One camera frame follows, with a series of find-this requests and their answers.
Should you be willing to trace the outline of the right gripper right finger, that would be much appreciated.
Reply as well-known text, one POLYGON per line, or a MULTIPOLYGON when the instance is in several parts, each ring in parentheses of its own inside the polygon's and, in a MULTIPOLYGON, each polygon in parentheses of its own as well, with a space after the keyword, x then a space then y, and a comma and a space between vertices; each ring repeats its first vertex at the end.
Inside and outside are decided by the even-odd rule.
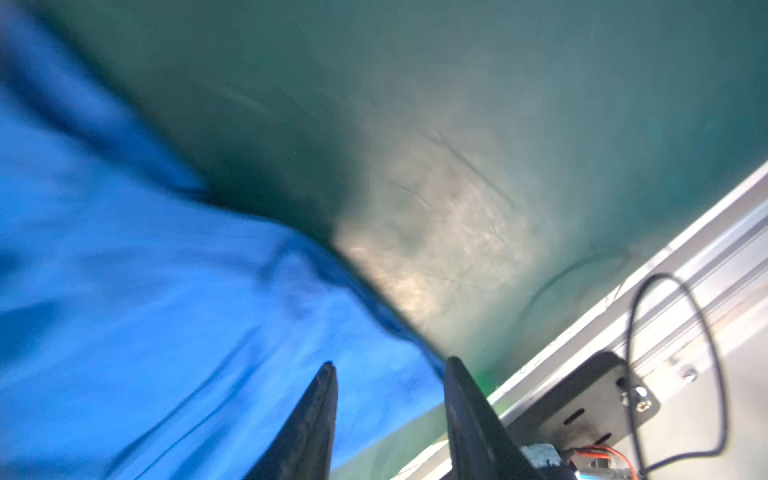
POLYGON ((458 479, 538 479, 537 470, 506 433, 499 417, 457 357, 443 380, 452 472, 458 479))

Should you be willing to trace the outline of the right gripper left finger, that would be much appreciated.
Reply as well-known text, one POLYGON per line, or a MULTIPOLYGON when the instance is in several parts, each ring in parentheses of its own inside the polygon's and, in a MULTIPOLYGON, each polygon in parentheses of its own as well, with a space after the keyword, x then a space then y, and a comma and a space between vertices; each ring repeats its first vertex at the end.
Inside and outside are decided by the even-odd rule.
POLYGON ((245 479, 327 479, 331 468, 337 404, 336 368, 326 362, 245 479))

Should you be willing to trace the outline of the blue printed t-shirt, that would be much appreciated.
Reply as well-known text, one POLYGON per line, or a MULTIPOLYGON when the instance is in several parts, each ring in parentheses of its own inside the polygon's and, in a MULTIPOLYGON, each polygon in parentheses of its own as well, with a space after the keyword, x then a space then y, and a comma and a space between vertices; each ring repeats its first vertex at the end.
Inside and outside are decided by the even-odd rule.
POLYGON ((441 363, 298 231, 206 187, 1 5, 1 475, 240 479, 325 362, 332 463, 436 407, 441 363))

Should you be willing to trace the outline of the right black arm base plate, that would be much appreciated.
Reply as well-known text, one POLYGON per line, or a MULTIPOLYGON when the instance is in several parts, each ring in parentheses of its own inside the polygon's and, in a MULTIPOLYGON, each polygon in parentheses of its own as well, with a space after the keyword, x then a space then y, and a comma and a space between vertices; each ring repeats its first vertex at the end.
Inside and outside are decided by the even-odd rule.
POLYGON ((506 433, 538 479, 637 479, 638 468, 615 449, 660 401, 623 359, 599 352, 577 367, 509 425, 506 433))

